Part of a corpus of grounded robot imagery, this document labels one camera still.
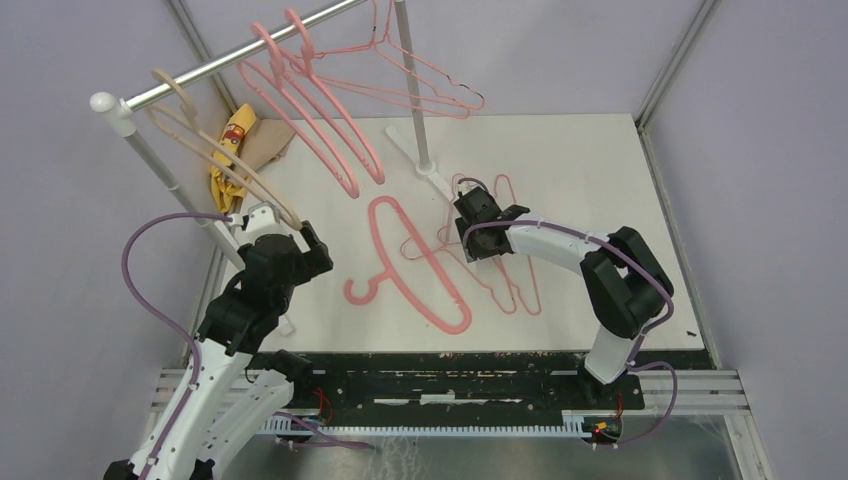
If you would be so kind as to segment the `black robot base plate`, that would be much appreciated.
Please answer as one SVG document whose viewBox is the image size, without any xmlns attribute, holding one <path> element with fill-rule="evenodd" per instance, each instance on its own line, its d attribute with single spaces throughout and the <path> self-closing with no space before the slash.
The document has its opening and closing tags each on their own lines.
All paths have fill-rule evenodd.
<svg viewBox="0 0 848 480">
<path fill-rule="evenodd" d="M 634 373 L 592 387 L 581 352 L 303 354 L 291 411 L 333 427 L 561 427 L 564 416 L 643 413 Z"/>
</svg>

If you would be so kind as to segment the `pink plastic hanger lowest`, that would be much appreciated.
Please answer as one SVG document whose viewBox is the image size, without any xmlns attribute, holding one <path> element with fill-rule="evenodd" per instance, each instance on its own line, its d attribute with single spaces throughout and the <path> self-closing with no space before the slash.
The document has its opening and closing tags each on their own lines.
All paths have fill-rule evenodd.
<svg viewBox="0 0 848 480">
<path fill-rule="evenodd" d="M 371 200 L 367 224 L 378 270 L 362 280 L 347 279 L 345 300 L 375 306 L 387 287 L 428 326 L 451 336 L 465 333 L 472 325 L 472 309 L 399 200 L 388 195 Z"/>
</svg>

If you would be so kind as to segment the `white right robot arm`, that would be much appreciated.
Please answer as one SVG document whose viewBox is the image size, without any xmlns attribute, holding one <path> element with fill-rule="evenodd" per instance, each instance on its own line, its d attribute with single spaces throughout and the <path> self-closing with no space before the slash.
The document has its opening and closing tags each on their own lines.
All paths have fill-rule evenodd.
<svg viewBox="0 0 848 480">
<path fill-rule="evenodd" d="M 647 333 L 674 312 L 674 287 L 641 234 L 627 226 L 594 234 L 552 223 L 517 204 L 502 209 L 480 186 L 459 193 L 453 205 L 468 261 L 525 255 L 583 279 L 600 327 L 577 392 L 591 408 L 606 406 Z"/>
</svg>

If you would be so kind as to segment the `pink plastic hanger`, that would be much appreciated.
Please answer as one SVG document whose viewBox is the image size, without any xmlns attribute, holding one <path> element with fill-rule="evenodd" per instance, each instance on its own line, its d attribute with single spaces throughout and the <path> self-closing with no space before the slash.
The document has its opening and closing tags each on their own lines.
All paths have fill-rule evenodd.
<svg viewBox="0 0 848 480">
<path fill-rule="evenodd" d="M 304 25 L 302 18 L 293 8 L 286 8 L 284 11 L 285 18 L 295 26 L 302 38 L 301 54 L 299 60 L 292 59 L 292 62 L 300 67 L 306 78 L 319 90 L 319 92 L 327 99 L 327 101 L 337 110 L 341 119 L 348 125 L 351 132 L 357 138 L 358 143 L 363 147 L 364 152 L 361 152 L 354 141 L 342 130 L 337 129 L 337 123 L 331 119 L 329 113 L 323 108 L 319 108 L 311 103 L 313 108 L 327 121 L 327 123 L 336 131 L 336 133 L 344 140 L 350 150 L 354 153 L 361 165 L 365 168 L 369 176 L 377 185 L 385 183 L 385 171 L 382 162 L 373 148 L 371 142 L 359 128 L 342 102 L 332 93 L 327 84 L 319 77 L 312 63 L 317 58 L 314 50 L 314 42 L 312 37 Z"/>
<path fill-rule="evenodd" d="M 347 196 L 351 199 L 358 199 L 360 196 L 359 183 L 346 159 L 332 142 L 331 138 L 311 116 L 306 107 L 296 99 L 288 88 L 291 85 L 302 97 L 309 100 L 306 91 L 297 82 L 291 82 L 290 76 L 287 76 L 283 65 L 283 52 L 281 48 L 260 23 L 254 22 L 250 26 L 250 29 L 254 37 L 260 41 L 261 45 L 268 52 L 270 70 L 264 69 L 251 60 L 243 60 L 237 64 L 237 70 L 242 79 L 291 128 L 295 135 L 309 147 L 342 187 Z M 305 127 L 301 127 L 291 118 L 266 87 L 270 87 L 295 109 L 305 122 Z"/>
</svg>

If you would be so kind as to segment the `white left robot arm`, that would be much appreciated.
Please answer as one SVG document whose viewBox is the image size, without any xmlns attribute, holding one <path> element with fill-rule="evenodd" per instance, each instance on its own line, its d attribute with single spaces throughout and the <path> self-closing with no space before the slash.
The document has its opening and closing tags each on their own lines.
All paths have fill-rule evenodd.
<svg viewBox="0 0 848 480">
<path fill-rule="evenodd" d="M 306 250 L 291 234 L 260 232 L 254 220 L 244 228 L 253 236 L 237 251 L 245 266 L 207 306 L 190 343 L 192 359 L 163 417 L 130 458 L 107 467 L 105 478 L 217 479 L 275 411 L 312 399 L 309 362 L 279 350 L 247 398 L 218 413 L 287 312 L 295 288 L 333 268 L 327 245 L 307 221 L 297 230 Z"/>
</svg>

